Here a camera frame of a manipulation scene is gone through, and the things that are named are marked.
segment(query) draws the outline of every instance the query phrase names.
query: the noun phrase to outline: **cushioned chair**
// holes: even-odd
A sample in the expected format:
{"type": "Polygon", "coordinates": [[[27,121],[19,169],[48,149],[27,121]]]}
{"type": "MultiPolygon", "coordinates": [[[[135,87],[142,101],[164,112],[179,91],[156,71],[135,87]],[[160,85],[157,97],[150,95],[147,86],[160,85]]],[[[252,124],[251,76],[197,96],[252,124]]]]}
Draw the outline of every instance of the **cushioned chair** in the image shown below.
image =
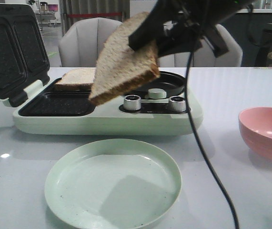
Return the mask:
{"type": "MultiPolygon", "coordinates": [[[[216,58],[208,46],[203,41],[202,48],[197,50],[194,54],[193,65],[194,67],[240,67],[242,63],[242,49],[229,34],[229,32],[221,25],[216,28],[222,35],[223,39],[229,48],[229,52],[216,58]]],[[[189,58],[188,52],[176,53],[159,58],[160,67],[185,67],[189,58]]]]}
{"type": "Polygon", "coordinates": [[[120,24],[106,18],[74,23],[59,44],[62,67],[95,67],[104,42],[120,24]]]}

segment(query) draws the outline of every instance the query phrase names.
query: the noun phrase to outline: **pink bowl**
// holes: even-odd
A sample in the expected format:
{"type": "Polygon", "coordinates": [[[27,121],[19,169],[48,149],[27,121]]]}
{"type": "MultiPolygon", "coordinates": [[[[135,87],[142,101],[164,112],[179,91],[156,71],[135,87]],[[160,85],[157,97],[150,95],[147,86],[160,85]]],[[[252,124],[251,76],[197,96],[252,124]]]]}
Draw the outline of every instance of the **pink bowl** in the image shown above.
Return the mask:
{"type": "Polygon", "coordinates": [[[247,146],[272,160],[272,107],[255,107],[239,114],[239,127],[247,146]]]}

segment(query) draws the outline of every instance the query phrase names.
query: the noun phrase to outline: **white table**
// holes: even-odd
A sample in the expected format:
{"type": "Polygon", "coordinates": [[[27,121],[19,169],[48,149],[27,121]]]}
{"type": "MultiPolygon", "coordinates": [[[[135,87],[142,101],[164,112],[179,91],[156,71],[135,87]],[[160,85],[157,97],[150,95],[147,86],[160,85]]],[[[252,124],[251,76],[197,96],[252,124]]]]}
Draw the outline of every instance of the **white table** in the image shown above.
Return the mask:
{"type": "MultiPolygon", "coordinates": [[[[70,68],[51,68],[52,79],[70,68]]],[[[184,74],[183,68],[163,69],[184,74]]],[[[227,188],[242,229],[272,229],[272,161],[252,152],[238,129],[238,113],[272,106],[272,69],[193,68],[190,87],[204,110],[199,128],[208,156],[227,188]]],[[[178,163],[183,188],[179,201],[156,229],[232,229],[232,216],[193,135],[78,136],[31,135],[14,127],[14,108],[0,103],[0,229],[72,228],[44,199],[52,166],[83,144],[114,137],[154,144],[178,163]]]]}

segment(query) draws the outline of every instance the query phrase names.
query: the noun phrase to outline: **pale green plate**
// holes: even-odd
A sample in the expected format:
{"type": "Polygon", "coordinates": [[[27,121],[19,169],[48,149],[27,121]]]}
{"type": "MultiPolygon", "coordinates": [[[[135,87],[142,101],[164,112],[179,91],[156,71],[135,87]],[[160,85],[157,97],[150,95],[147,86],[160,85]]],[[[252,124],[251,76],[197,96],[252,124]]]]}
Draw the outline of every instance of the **pale green plate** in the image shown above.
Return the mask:
{"type": "Polygon", "coordinates": [[[81,229],[135,229],[160,219],[181,190],[175,161],[151,144],[109,139],[61,158],[45,183],[53,213],[81,229]]]}

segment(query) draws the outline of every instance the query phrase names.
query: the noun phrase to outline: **whole wheat bread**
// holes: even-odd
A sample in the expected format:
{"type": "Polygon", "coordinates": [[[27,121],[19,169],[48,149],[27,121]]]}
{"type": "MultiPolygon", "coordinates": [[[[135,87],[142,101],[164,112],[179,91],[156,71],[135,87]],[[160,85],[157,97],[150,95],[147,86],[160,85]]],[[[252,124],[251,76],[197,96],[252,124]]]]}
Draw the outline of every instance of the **whole wheat bread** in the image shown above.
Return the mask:
{"type": "Polygon", "coordinates": [[[62,79],[54,84],[57,91],[78,91],[91,89],[95,68],[77,68],[63,75],[62,79]]]}
{"type": "Polygon", "coordinates": [[[97,60],[89,96],[93,104],[103,104],[160,76],[155,41],[136,52],[128,46],[128,36],[147,15],[147,12],[142,12],[126,20],[105,42],[97,60]]]}

